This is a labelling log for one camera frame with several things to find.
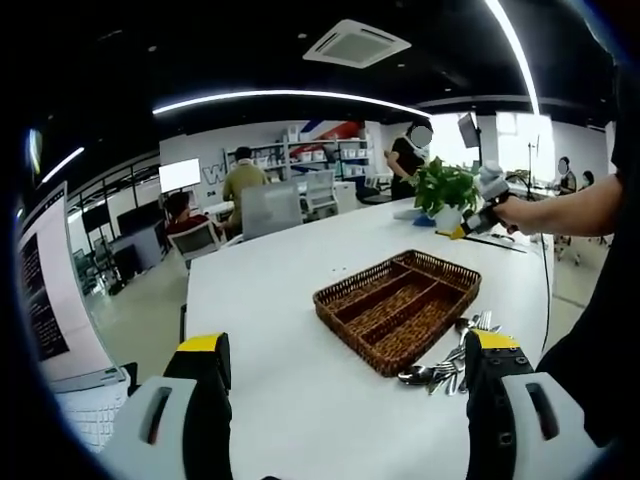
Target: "gray floor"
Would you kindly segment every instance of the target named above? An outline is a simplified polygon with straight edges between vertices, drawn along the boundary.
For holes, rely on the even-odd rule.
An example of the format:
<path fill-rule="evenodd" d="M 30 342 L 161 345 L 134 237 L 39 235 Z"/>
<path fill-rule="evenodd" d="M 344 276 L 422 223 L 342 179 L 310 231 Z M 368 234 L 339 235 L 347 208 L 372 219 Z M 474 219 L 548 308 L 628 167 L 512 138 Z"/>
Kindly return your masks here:
<path fill-rule="evenodd" d="M 598 278 L 607 249 L 597 242 L 574 242 L 572 255 L 556 262 L 551 303 L 550 348 L 566 335 L 579 318 Z M 161 265 L 136 277 L 114 297 L 101 293 L 87 297 L 107 349 L 119 364 L 138 362 L 139 380 L 161 374 L 178 346 L 180 306 L 187 297 L 187 271 L 171 252 Z"/>

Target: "office chair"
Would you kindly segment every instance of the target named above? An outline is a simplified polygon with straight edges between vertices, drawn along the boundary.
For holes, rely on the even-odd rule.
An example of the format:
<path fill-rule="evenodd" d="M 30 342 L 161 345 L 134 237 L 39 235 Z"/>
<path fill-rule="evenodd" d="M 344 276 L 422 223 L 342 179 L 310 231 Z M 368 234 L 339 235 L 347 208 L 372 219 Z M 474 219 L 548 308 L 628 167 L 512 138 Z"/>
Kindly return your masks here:
<path fill-rule="evenodd" d="M 241 201 L 243 233 L 223 248 L 302 225 L 300 193 L 295 181 L 245 188 Z"/>
<path fill-rule="evenodd" d="M 305 175 L 307 194 L 305 195 L 308 219 L 332 217 L 338 214 L 338 201 L 333 189 L 333 170 L 308 172 Z"/>
<path fill-rule="evenodd" d="M 220 248 L 221 239 L 218 238 L 212 222 L 204 222 L 185 232 L 167 235 L 171 245 L 182 255 L 187 268 L 194 258 L 215 252 Z"/>

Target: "brown woven basket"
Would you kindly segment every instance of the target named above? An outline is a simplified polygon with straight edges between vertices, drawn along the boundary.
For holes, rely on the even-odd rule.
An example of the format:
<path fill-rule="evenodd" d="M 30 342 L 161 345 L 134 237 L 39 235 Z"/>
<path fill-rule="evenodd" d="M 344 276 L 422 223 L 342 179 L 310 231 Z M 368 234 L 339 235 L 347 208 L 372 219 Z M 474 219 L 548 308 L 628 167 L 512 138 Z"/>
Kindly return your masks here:
<path fill-rule="evenodd" d="M 316 292 L 320 319 L 378 373 L 420 358 L 478 295 L 479 273 L 409 250 Z"/>

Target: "potted plant leaf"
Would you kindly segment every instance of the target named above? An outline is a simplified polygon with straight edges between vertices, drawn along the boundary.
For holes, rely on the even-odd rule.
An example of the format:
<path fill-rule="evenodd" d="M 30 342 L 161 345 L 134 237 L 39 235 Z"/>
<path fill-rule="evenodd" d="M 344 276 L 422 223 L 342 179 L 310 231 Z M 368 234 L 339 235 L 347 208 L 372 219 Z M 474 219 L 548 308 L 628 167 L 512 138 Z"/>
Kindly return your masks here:
<path fill-rule="evenodd" d="M 416 189 L 414 206 L 435 220 L 439 231 L 453 232 L 460 225 L 462 212 L 467 208 L 475 210 L 477 206 L 478 190 L 473 175 L 443 165 L 439 157 L 420 167 L 406 181 Z"/>

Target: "person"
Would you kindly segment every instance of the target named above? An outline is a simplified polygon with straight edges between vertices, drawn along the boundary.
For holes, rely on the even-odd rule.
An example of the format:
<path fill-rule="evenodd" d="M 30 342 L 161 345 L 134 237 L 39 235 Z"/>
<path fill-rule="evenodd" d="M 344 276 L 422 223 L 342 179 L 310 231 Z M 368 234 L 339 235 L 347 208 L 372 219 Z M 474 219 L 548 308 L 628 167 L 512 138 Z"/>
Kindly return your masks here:
<path fill-rule="evenodd" d="M 166 228 L 167 235 L 174 235 L 176 233 L 186 232 L 193 227 L 209 221 L 204 215 L 191 216 L 191 209 L 189 208 L 189 194 L 187 192 L 176 192 L 165 202 L 165 208 L 169 212 L 171 220 Z"/>
<path fill-rule="evenodd" d="M 594 183 L 596 183 L 596 179 L 593 176 L 593 172 L 591 170 L 585 170 L 582 174 L 582 188 L 580 190 L 584 190 L 587 187 L 590 187 Z"/>
<path fill-rule="evenodd" d="M 233 200 L 233 212 L 224 225 L 229 237 L 242 232 L 242 190 L 269 183 L 266 174 L 253 164 L 249 147 L 238 147 L 235 157 L 237 166 L 227 175 L 222 190 L 222 198 L 225 202 Z"/>
<path fill-rule="evenodd" d="M 635 435 L 632 426 L 637 421 L 635 396 L 616 390 L 617 386 L 628 384 L 629 370 L 625 366 L 634 368 L 636 360 L 628 332 L 633 331 L 633 319 L 638 317 L 635 298 L 640 287 L 637 75 L 631 70 L 619 70 L 617 74 L 618 121 L 612 155 L 616 174 L 574 195 L 531 203 L 511 197 L 495 209 L 505 224 L 517 226 L 525 234 L 615 233 L 588 306 L 571 332 L 538 365 L 539 371 L 553 376 L 582 406 L 585 429 L 600 446 L 613 439 L 631 439 Z"/>
<path fill-rule="evenodd" d="M 387 165 L 393 171 L 391 180 L 391 199 L 401 200 L 415 196 L 415 189 L 406 181 L 424 165 L 428 157 L 426 147 L 431 143 L 433 127 L 424 118 L 411 126 L 398 137 L 390 152 L 385 152 Z"/>
<path fill-rule="evenodd" d="M 562 157 L 558 162 L 558 171 L 562 177 L 560 178 L 560 185 L 558 186 L 559 195 L 569 195 L 570 193 L 576 193 L 578 189 L 576 183 L 576 176 L 569 167 L 569 158 Z"/>

